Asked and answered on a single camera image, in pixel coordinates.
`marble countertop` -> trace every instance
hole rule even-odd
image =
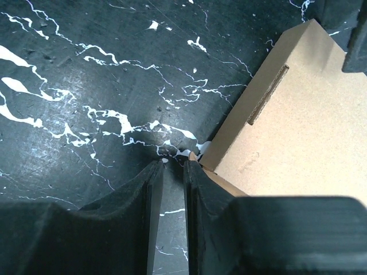
[[[154,274],[188,274],[182,165],[313,2],[2,1],[0,200],[76,210],[162,159]]]

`black object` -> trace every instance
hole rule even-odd
[[[367,72],[367,0],[317,0],[314,11],[326,30],[335,30],[358,14],[357,26],[350,36],[342,71]]]
[[[1,203],[0,274],[152,274],[162,184],[152,162],[79,211]]]
[[[235,198],[185,163],[190,275],[367,274],[367,212],[351,198]]]

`cardboard slot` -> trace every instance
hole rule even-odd
[[[268,103],[270,97],[275,92],[276,87],[282,82],[282,79],[287,74],[289,70],[289,67],[287,65],[283,65],[280,69],[279,73],[274,78],[274,81],[272,82],[271,86],[269,87],[269,90],[265,93],[263,98],[260,100],[259,104],[256,106],[256,108],[253,110],[250,118],[248,119],[248,124],[253,125],[257,118],[260,116],[261,112],[263,111],[265,105]]]

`brown cardboard box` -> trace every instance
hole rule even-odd
[[[367,205],[367,77],[315,21],[282,34],[200,163],[255,195]]]

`box top surface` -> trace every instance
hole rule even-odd
[[[344,58],[315,20],[284,32],[201,164],[248,195],[367,205],[367,77],[342,73]]]

